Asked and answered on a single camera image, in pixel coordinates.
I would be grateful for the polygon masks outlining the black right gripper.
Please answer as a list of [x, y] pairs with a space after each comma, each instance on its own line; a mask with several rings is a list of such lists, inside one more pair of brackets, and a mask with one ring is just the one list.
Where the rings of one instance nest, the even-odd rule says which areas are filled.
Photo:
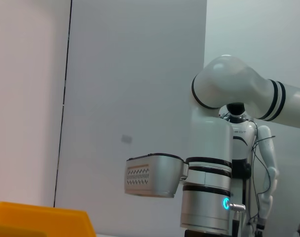
[[184, 237], [229, 237], [229, 235], [185, 230]]

